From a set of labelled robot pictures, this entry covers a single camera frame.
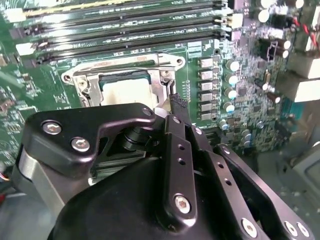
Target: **metal bracket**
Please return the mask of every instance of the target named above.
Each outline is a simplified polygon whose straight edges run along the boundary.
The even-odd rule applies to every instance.
[[[271,239],[314,240],[311,230],[282,199],[226,144],[214,149],[228,164],[243,195],[259,209],[259,221]]]
[[[197,200],[191,144],[185,123],[174,115],[165,121],[163,193],[158,219],[172,232],[191,228],[197,220]]]

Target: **screw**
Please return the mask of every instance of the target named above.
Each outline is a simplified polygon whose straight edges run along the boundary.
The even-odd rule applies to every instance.
[[[50,135],[57,135],[62,131],[61,126],[55,122],[47,122],[43,124],[42,129],[45,133]]]
[[[178,195],[174,198],[174,203],[179,211],[183,214],[187,214],[191,210],[189,201],[182,195]]]
[[[202,131],[201,131],[199,128],[197,128],[197,127],[195,128],[195,131],[196,131],[196,133],[199,134],[199,135],[202,134]]]
[[[222,147],[223,151],[226,153],[226,154],[230,154],[230,151],[228,148],[226,148],[225,146]]]
[[[147,109],[147,108],[142,109],[142,112],[143,112],[145,115],[149,116],[149,117],[152,115],[151,110],[149,110],[149,109]]]
[[[255,225],[253,225],[252,222],[250,222],[246,218],[242,218],[241,223],[242,223],[243,229],[245,230],[245,232],[247,234],[249,234],[250,237],[255,239],[258,236],[258,231],[257,231]]]
[[[169,71],[162,71],[162,72],[161,72],[161,76],[162,76],[162,77],[167,77],[167,76],[169,76]]]
[[[302,234],[303,234],[305,237],[309,238],[309,237],[310,237],[310,233],[309,233],[308,230],[305,228],[305,226],[303,226],[301,222],[297,222],[296,224],[298,225],[298,228],[300,229],[300,231],[302,232]]]
[[[77,150],[78,152],[86,152],[90,148],[90,143],[84,139],[83,137],[75,137],[71,141],[71,146],[74,150]]]
[[[291,233],[292,236],[298,237],[298,231],[295,229],[295,227],[288,221],[284,222],[284,225],[288,229],[289,233]]]
[[[177,124],[181,123],[181,121],[176,116],[173,117],[173,121],[175,121]]]

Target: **chip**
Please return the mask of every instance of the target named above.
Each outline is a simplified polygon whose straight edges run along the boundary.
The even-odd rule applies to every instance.
[[[238,96],[242,97],[245,96],[247,94],[247,89],[246,88],[239,88],[238,90]]]
[[[254,106],[253,107],[253,112],[259,112],[261,110],[261,105],[258,105],[258,106]]]

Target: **electrolytic capacitor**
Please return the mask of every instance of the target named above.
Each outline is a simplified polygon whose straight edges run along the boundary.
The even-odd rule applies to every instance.
[[[283,59],[286,59],[289,56],[289,51],[288,50],[284,50],[281,47],[277,47],[275,49],[275,55],[282,57]]]
[[[225,81],[226,81],[228,84],[234,86],[234,85],[236,85],[236,84],[238,83],[239,79],[238,79],[237,76],[235,76],[235,75],[233,75],[232,73],[230,73],[230,74],[227,74],[227,75],[225,76]]]
[[[242,138],[241,143],[242,143],[243,147],[245,147],[245,148],[250,147],[250,140],[245,140],[245,138]]]
[[[270,14],[267,9],[257,10],[254,12],[254,18],[258,20],[260,23],[266,23],[269,20]]]
[[[256,0],[256,5],[258,7],[268,9],[274,3],[272,0]]]
[[[237,91],[235,91],[232,87],[228,87],[224,90],[224,95],[226,95],[229,99],[235,99],[237,97]]]
[[[291,8],[300,9],[305,4],[304,0],[285,0],[285,4]]]
[[[251,132],[249,129],[246,129],[244,130],[242,133],[241,133],[242,137],[246,140],[246,141],[250,141],[251,139]]]
[[[283,48],[284,50],[288,50],[291,47],[291,42],[289,40],[284,40],[277,38],[278,47]]]
[[[240,69],[240,63],[233,59],[229,59],[228,61],[226,61],[225,66],[232,72],[236,72]]]
[[[257,85],[259,88],[261,88],[263,91],[266,91],[268,89],[268,84],[265,83],[262,79],[256,78],[254,80],[254,84]]]
[[[268,99],[270,99],[274,104],[278,104],[281,101],[281,97],[278,94],[275,94],[273,92],[268,92],[266,94]]]
[[[231,102],[228,101],[225,104],[223,104],[223,109],[227,113],[233,113],[235,111],[235,106]]]
[[[228,129],[228,124],[227,124],[227,121],[222,119],[220,122],[219,122],[219,127],[221,130],[225,131]]]

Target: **solid capacitor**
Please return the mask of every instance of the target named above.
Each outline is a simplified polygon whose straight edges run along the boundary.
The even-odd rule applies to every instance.
[[[225,64],[226,68],[231,70],[232,72],[236,72],[240,69],[240,63],[233,59],[229,59]]]
[[[227,112],[227,113],[232,113],[235,111],[235,106],[231,103],[231,102],[226,102],[223,105],[223,109]]]
[[[225,76],[225,81],[230,85],[236,85],[239,79],[237,76],[230,73]]]
[[[229,99],[235,99],[237,97],[237,91],[233,90],[232,87],[228,87],[224,91],[224,95],[226,95]]]
[[[228,124],[226,122],[226,120],[222,119],[220,122],[219,122],[219,127],[221,130],[225,131],[228,129]]]

